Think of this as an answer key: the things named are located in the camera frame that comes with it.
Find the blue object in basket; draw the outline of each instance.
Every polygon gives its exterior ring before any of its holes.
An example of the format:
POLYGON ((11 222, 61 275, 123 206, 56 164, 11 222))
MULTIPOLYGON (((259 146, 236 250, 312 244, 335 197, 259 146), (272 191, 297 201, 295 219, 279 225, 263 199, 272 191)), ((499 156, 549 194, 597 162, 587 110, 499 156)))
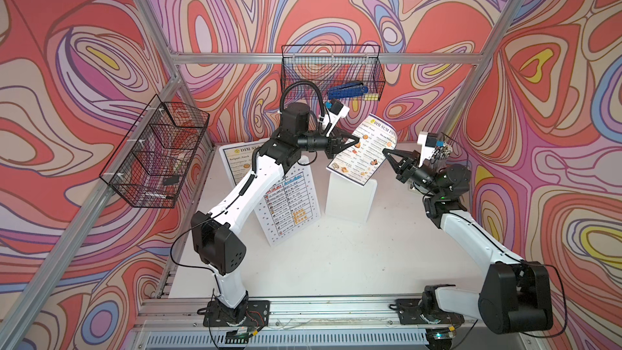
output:
POLYGON ((342 99, 346 97, 363 96, 369 92, 369 88, 362 82, 348 82, 328 89, 328 99, 342 99))

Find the swirl pattern backdrop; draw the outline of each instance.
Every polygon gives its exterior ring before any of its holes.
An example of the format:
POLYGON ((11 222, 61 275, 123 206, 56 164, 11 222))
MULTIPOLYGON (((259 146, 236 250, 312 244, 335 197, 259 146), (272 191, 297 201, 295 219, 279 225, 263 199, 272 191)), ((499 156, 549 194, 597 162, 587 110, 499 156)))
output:
MULTIPOLYGON (((278 53, 283 44, 362 43, 376 43, 387 53, 478 53, 506 3, 151 0, 172 50, 185 53, 278 53)), ((344 127, 376 113, 396 126, 401 140, 438 128, 469 69, 387 65, 381 101, 350 105, 344 127)), ((262 138, 277 124, 280 65, 193 64, 180 70, 200 108, 212 114, 215 142, 262 138)))
POLYGON ((454 130, 471 210, 559 269, 551 348, 622 349, 622 0, 526 0, 488 69, 454 130))
MULTIPOLYGON (((167 81, 132 0, 0 0, 0 319, 167 81)), ((119 348, 205 159, 175 209, 113 196, 20 348, 119 348)))

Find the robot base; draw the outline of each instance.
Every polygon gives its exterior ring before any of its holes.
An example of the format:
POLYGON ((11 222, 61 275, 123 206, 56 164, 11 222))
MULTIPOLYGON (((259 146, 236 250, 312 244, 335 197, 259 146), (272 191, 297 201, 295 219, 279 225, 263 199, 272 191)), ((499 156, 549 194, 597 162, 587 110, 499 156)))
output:
POLYGON ((248 292, 236 308, 229 308, 219 299, 207 304, 203 325, 205 327, 252 327, 268 325, 270 301, 249 300, 248 292))
POLYGON ((427 315, 419 305, 421 299, 396 299, 394 307, 399 315, 399 323, 408 324, 453 324, 459 326, 465 322, 462 315, 453 312, 435 312, 427 315))

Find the vent grille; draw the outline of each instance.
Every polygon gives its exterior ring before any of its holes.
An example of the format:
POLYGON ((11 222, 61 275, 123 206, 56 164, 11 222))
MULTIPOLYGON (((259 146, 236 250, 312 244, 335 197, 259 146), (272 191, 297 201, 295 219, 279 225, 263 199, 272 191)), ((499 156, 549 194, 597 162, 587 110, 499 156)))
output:
MULTIPOLYGON (((225 344, 224 332, 212 331, 219 347, 239 347, 225 344)), ((152 332, 147 349, 196 349, 211 345, 209 332, 152 332)), ((251 338, 247 347, 298 346, 383 346, 428 344, 425 329, 394 328, 375 330, 264 330, 251 338)))

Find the metal extrusion bar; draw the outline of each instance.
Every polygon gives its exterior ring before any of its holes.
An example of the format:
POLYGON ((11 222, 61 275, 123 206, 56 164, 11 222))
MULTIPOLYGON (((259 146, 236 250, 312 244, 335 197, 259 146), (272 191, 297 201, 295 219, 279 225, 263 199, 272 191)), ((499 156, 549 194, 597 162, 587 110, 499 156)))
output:
POLYGON ((449 111, 445 115, 440 131, 449 132, 452 128, 454 128, 456 122, 462 114, 466 101, 476 90, 479 79, 484 75, 488 63, 493 59, 495 50, 501 44, 503 36, 512 25, 512 22, 516 18, 516 15, 518 14, 518 11, 520 11, 524 2, 525 0, 508 0, 508 3, 501 11, 499 19, 497 19, 497 22, 488 36, 488 40, 484 44, 481 62, 478 66, 472 68, 469 75, 466 77, 465 82, 462 85, 462 89, 459 91, 457 97, 449 108, 449 111))
POLYGON ((168 73, 172 77, 176 76, 182 81, 182 88, 184 91, 182 92, 183 102, 188 105, 196 106, 195 100, 188 89, 188 85, 186 85, 181 74, 179 73, 179 69, 171 58, 170 46, 168 45, 164 32, 162 31, 162 27, 156 18, 151 2, 149 0, 134 0, 134 3, 136 4, 136 9, 138 9, 147 31, 155 43, 162 62, 168 69, 168 73))
MULTIPOLYGON (((399 326, 397 311, 389 304, 398 298, 421 298, 421 295, 383 296, 322 296, 322 297, 257 297, 270 301, 268 328, 287 327, 383 328, 399 326)), ((145 300, 135 321, 135 328, 144 331, 204 330, 203 317, 197 308, 206 306, 209 298, 168 298, 145 300)), ((425 328, 443 328, 449 324, 411 324, 425 328)))
MULTIPOLYGON (((171 77, 160 92, 162 100, 172 99, 178 85, 178 77, 171 77)), ((116 170, 123 159, 127 157, 133 146, 133 141, 138 138, 151 115, 155 113, 157 98, 154 98, 154 103, 147 108, 145 116, 129 136, 126 141, 129 144, 120 144, 121 149, 111 162, 109 170, 116 170)), ((106 185, 104 181, 98 180, 95 189, 82 204, 35 276, 32 277, 32 280, 26 285, 24 291, 21 292, 4 317, 0 324, 0 349, 13 350, 19 346, 113 194, 112 188, 106 185)))
MULTIPOLYGON (((296 53, 296 57, 317 54, 296 53)), ((364 54, 344 54, 347 57, 364 54)), ((175 64, 281 64, 281 53, 172 53, 175 64)), ((381 64, 479 64, 480 53, 380 53, 381 64)))
MULTIPOLYGON (((205 138, 206 149, 208 152, 207 157, 205 159, 205 165, 203 166, 203 169, 201 170, 201 174, 198 177, 197 186, 195 187, 195 191, 192 194, 190 206, 188 206, 188 208, 186 209, 185 214, 183 214, 183 219, 179 224, 178 233, 184 232, 187 229, 189 229, 190 220, 192 218, 192 215, 194 215, 194 213, 197 210, 198 202, 201 199, 201 193, 203 192, 203 187, 205 187, 205 182, 207 181, 207 175, 210 171, 210 167, 212 166, 212 160, 214 159, 214 146, 212 145, 210 136, 208 133, 206 133, 205 137, 206 137, 205 138)), ((187 237, 188 237, 188 233, 186 233, 185 237, 180 238, 180 240, 177 241, 174 248, 172 249, 171 254, 173 255, 173 257, 177 259, 178 262, 181 261, 182 251, 183 251, 183 247, 185 246, 187 237)), ((175 264, 173 263, 173 261, 170 260, 170 257, 169 257, 166 262, 166 265, 164 266, 164 270, 162 271, 160 282, 158 283, 158 286, 156 288, 156 294, 158 298, 160 298, 160 296, 162 295, 162 292, 164 291, 164 287, 166 286, 166 280, 168 278, 168 275, 170 274, 170 271, 174 269, 174 267, 175 267, 175 264)))

